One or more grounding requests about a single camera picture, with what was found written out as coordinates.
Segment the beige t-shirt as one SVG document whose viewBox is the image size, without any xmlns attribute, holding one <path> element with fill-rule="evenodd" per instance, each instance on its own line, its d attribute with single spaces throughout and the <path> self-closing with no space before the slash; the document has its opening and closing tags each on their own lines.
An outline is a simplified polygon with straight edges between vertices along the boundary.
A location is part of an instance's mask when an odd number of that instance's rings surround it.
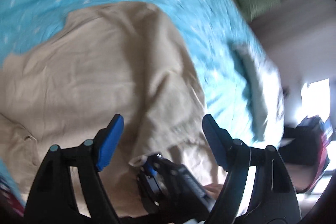
<svg viewBox="0 0 336 224">
<path fill-rule="evenodd" d="M 76 147 L 115 114 L 124 130 L 100 177 L 120 217 L 145 214 L 136 173 L 160 152 L 202 185 L 220 184 L 202 132 L 205 95 L 181 34 L 159 7 L 120 2 L 76 10 L 64 28 L 1 67 L 1 159 L 28 198 L 48 149 Z"/>
</svg>

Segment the dark clothes pile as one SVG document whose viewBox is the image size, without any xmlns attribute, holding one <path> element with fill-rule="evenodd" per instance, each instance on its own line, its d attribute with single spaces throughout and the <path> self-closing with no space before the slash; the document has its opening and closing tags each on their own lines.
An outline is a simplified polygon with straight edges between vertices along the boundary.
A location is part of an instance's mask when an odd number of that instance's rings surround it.
<svg viewBox="0 0 336 224">
<path fill-rule="evenodd" d="M 297 193 L 312 190 L 330 163 L 326 123 L 320 116 L 304 118 L 296 127 L 284 127 L 281 155 Z"/>
</svg>

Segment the turquoise star quilt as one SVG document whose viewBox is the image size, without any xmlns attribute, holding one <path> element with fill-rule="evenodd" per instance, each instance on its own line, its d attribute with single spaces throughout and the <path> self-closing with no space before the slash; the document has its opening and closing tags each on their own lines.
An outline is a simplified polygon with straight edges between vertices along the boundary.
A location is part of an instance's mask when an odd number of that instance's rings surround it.
<svg viewBox="0 0 336 224">
<path fill-rule="evenodd" d="M 205 114 L 233 138 L 278 145 L 280 76 L 233 0 L 1 0 L 1 67 L 8 55 L 24 55 L 60 32 L 71 12 L 120 2 L 153 4 L 169 16 L 195 67 Z"/>
</svg>

